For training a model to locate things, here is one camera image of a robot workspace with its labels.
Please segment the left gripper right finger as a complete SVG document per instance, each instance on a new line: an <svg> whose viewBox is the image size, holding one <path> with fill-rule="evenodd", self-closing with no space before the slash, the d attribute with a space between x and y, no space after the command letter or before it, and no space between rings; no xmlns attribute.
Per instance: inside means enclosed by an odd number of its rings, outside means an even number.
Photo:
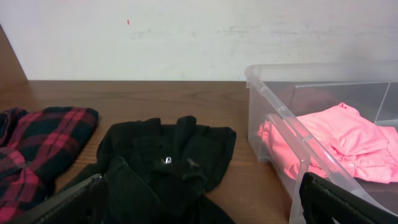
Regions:
<svg viewBox="0 0 398 224"><path fill-rule="evenodd" d="M397 224L397 215L312 172L303 175L299 194L307 224Z"/></svg>

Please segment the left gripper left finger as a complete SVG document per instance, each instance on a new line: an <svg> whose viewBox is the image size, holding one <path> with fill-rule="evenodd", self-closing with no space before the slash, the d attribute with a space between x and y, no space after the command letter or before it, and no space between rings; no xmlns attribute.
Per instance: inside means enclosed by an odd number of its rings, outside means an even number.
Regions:
<svg viewBox="0 0 398 224"><path fill-rule="evenodd" d="M107 180L95 174L9 220L9 224L103 223L107 204Z"/></svg>

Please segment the pink shirt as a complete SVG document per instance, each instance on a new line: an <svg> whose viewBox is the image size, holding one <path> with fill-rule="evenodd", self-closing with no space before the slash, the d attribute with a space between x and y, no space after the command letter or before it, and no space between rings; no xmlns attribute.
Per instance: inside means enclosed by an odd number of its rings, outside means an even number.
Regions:
<svg viewBox="0 0 398 224"><path fill-rule="evenodd" d="M383 184L397 182L396 128L378 126L344 103L297 119L353 177ZM257 135L284 173L297 179L299 159L276 126L265 121Z"/></svg>

